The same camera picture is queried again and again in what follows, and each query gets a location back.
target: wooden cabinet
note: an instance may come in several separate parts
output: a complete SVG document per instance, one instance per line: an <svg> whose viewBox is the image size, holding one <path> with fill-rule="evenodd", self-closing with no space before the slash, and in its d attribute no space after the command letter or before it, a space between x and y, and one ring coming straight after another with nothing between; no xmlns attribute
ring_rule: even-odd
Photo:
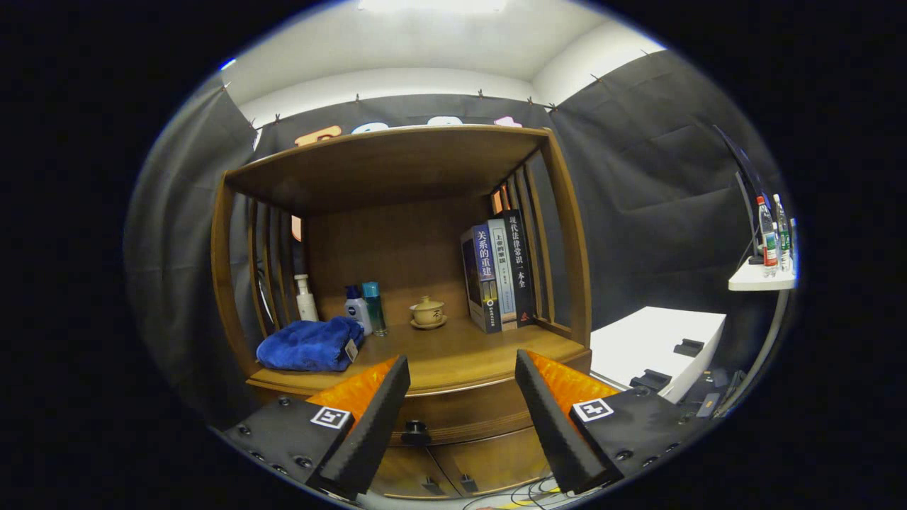
<svg viewBox="0 0 907 510"><path fill-rule="evenodd" d="M527 167L533 159L543 160L544 181L551 184L557 207L557 218L547 221L560 224L564 264L570 269L569 327L554 315L546 218ZM345 285L369 280L381 285L388 334L367 338L344 372L273 370L256 360L256 346L249 345L239 320L230 266L237 193L250 198L249 281L262 335L297 318L293 264L281 244L291 239L289 215L302 218L306 229L303 249L319 317L343 314ZM535 324L485 334L469 317L459 238L492 217L490 197L496 197L498 208L506 203L523 212L536 310ZM258 275L258 254L264 279ZM451 125L362 132L226 172L214 204L211 274L226 340L263 401L281 393L314 395L389 358L407 357L410 388L374 480L373 489L381 494L441 499L544 476L544 454L514 381L516 352L530 350L589 373L585 233L551 130ZM426 294L446 303L448 320L438 329L409 324L409 305ZM406 420L425 423L432 442L404 446Z"/></svg>
<svg viewBox="0 0 907 510"><path fill-rule="evenodd" d="M459 496L428 450L416 446L387 448L371 490L389 497L411 499Z"/></svg>
<svg viewBox="0 0 907 510"><path fill-rule="evenodd" d="M483 495L546 476L549 468L535 428L429 450L457 491Z"/></svg>

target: towel tag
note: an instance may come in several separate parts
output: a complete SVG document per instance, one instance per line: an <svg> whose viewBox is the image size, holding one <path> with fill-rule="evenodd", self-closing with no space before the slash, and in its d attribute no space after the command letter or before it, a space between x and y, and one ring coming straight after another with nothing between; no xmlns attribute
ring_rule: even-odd
<svg viewBox="0 0 907 510"><path fill-rule="evenodd" d="M350 363L356 361L356 356L359 356L359 349L356 348L356 343L352 338L346 343L346 347L344 347L343 350L346 351Z"/></svg>

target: metal pole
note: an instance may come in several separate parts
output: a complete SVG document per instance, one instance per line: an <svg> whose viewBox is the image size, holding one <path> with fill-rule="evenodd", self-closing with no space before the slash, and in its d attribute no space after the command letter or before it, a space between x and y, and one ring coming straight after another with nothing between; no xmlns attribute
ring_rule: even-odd
<svg viewBox="0 0 907 510"><path fill-rule="evenodd" d="M734 391L734 394L721 405L713 415L714 417L724 417L727 414L727 411L736 404L738 398L746 391L746 388L753 382L753 379L756 377L756 374L759 370L762 369L763 363L766 362L768 358L768 353L771 352L772 347L775 344L775 340L778 337L778 330L781 328L781 319L785 316L785 309L787 308L787 296L790 294L790 290L784 289L778 291L778 301L775 304L775 316L772 317L772 325L768 328L768 335L766 335L766 343L762 345L762 350L759 351L759 355L756 356L756 361L753 362L753 367L749 369L749 372L746 374L746 377L743 379L743 382L740 383L740 386Z"/></svg>

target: drawer handle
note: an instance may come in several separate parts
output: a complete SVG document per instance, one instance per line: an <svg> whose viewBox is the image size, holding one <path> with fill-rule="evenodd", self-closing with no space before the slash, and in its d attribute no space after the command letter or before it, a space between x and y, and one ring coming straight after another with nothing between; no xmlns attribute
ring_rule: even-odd
<svg viewBox="0 0 907 510"><path fill-rule="evenodd" d="M463 475L460 478L460 484L466 489L466 492L479 492L479 487L476 486L475 480L469 477L469 475Z"/></svg>
<svg viewBox="0 0 907 510"><path fill-rule="evenodd" d="M425 477L425 481L422 483L422 486L425 487L425 490L434 495L444 495L444 491L441 490L441 487L439 487L438 484L436 484L436 482L430 476Z"/></svg>
<svg viewBox="0 0 907 510"><path fill-rule="evenodd" d="M406 422L406 431L400 435L400 440L409 446L426 446L432 442L428 435L428 427L419 420Z"/></svg>

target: white shelf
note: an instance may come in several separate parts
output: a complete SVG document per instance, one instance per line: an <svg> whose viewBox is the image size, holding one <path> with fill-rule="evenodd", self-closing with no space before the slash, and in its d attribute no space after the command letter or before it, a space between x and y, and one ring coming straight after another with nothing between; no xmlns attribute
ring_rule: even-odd
<svg viewBox="0 0 907 510"><path fill-rule="evenodd" d="M749 258L727 281L730 290L786 290L796 287L796 276L787 271L778 271L775 276L765 276L766 267L762 264L750 264Z"/></svg>

